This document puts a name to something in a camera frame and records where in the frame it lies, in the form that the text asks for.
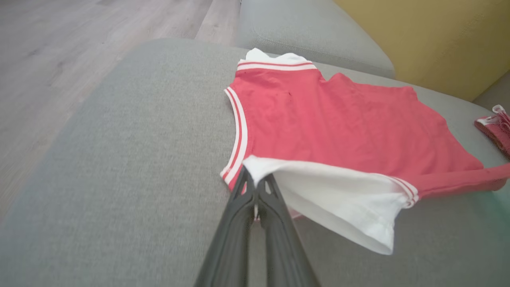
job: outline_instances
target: white stripe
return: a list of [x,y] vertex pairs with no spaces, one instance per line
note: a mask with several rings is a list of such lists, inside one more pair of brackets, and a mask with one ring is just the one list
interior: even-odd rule
[[394,183],[396,183],[398,186],[400,186],[404,191],[405,193],[407,194],[407,197],[409,198],[408,202],[407,202],[407,205],[404,207],[404,208],[411,208],[414,206],[415,202],[416,201],[413,201],[413,198],[414,198],[414,194],[412,192],[411,189],[409,189],[409,187],[407,187],[403,182],[404,180],[402,180],[402,182],[400,182],[399,180],[393,178],[393,177],[390,177],[388,176],[389,179],[391,179],[391,181],[393,181]]
[[274,64],[283,64],[283,65],[299,65],[299,64],[313,64],[312,61],[296,61],[296,60],[286,60],[286,59],[276,59],[276,58],[267,58],[264,60],[244,60],[241,59],[237,64],[244,63],[253,63],[253,64],[264,64],[264,65],[274,65]]
[[237,143],[239,142],[239,119],[237,118],[237,109],[236,105],[234,104],[234,99],[230,96],[228,91],[225,89],[223,90],[226,93],[226,96],[230,100],[230,103],[232,104],[232,109],[234,111],[234,118],[236,119],[236,140],[234,142],[234,147],[232,149],[232,154],[230,154],[230,159],[228,160],[228,164],[225,166],[225,168],[221,171],[220,176],[223,177],[223,175],[227,172],[228,168],[232,165],[232,161],[234,160],[234,155],[236,154],[237,149]]
[[280,70],[280,71],[298,71],[298,70],[310,70],[316,69],[313,64],[302,65],[302,66],[275,66],[269,64],[247,64],[241,65],[237,67],[237,70],[246,70],[246,69],[269,69],[269,70]]
[[230,87],[227,88],[232,93],[232,96],[234,97],[234,101],[236,101],[237,108],[239,109],[239,117],[240,117],[240,123],[241,123],[241,146],[239,148],[239,154],[237,155],[237,158],[234,161],[234,166],[232,167],[232,170],[228,173],[228,175],[225,178],[225,182],[227,184],[230,184],[230,181],[232,181],[233,177],[236,175],[237,170],[241,167],[241,164],[244,159],[244,154],[246,153],[246,147],[248,146],[248,127],[246,126],[246,117],[244,116],[244,110],[243,106],[241,105],[241,101],[237,97],[236,92]]
[[420,199],[420,197],[418,196],[418,189],[416,187],[414,187],[414,185],[408,183],[407,181],[405,181],[405,180],[403,180],[401,178],[398,178],[398,179],[400,179],[403,183],[406,184],[406,186],[408,188],[411,189],[411,191],[413,192],[413,200],[414,200],[414,202],[418,202],[418,200]]

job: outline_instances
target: gray upholstery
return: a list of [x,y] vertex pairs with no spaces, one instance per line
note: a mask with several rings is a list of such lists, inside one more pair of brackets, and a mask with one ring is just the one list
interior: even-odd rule
[[[126,56],[69,120],[2,222],[0,285],[191,286],[228,197],[219,172],[235,124],[222,90],[245,53],[162,39]],[[317,67],[326,79],[342,72],[357,82],[404,85]],[[506,162],[472,125],[487,110],[415,89],[486,166]],[[404,210],[392,256],[308,219],[296,226],[323,286],[503,286],[510,231],[495,194],[428,199]],[[250,286],[264,286],[257,224],[250,252]]]
[[243,0],[236,46],[395,77],[386,54],[332,0]]

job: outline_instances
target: red and white shirt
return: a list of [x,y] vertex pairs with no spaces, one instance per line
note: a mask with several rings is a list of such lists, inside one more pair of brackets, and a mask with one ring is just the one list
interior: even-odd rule
[[303,57],[253,49],[225,90],[236,140],[221,176],[232,190],[242,165],[256,184],[273,173],[299,213],[381,254],[394,220],[419,199],[497,190],[510,164],[484,169],[412,87],[325,80]]

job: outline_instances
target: white fabric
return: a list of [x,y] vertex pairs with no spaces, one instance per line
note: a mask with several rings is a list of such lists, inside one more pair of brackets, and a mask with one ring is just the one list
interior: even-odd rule
[[268,64],[301,64],[301,63],[312,63],[308,61],[304,57],[298,56],[294,53],[286,53],[276,58],[272,58],[266,53],[262,52],[260,49],[254,48],[246,53],[246,59],[240,60],[239,63],[245,62],[259,62],[259,63],[268,63]]
[[380,254],[392,254],[395,218],[414,203],[396,179],[381,174],[253,155],[243,164],[255,185],[272,173],[289,207]]
[[492,111],[495,113],[495,115],[486,117],[486,118],[479,118],[476,121],[481,123],[482,125],[490,125],[490,124],[499,124],[501,122],[500,117],[498,117],[498,114],[504,113],[506,114],[505,109],[501,105],[495,105],[492,108]]

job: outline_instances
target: red fabric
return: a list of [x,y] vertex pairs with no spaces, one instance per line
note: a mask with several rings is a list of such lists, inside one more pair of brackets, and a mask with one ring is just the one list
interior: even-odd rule
[[488,136],[505,156],[510,157],[510,132],[505,125],[502,126],[501,123],[494,123],[484,126],[482,123],[475,121],[475,126]]
[[253,68],[237,71],[230,88],[246,117],[244,158],[384,174],[409,182],[420,198],[497,190],[510,176],[510,164],[484,169],[411,87],[357,84],[343,74],[326,81],[317,69]]

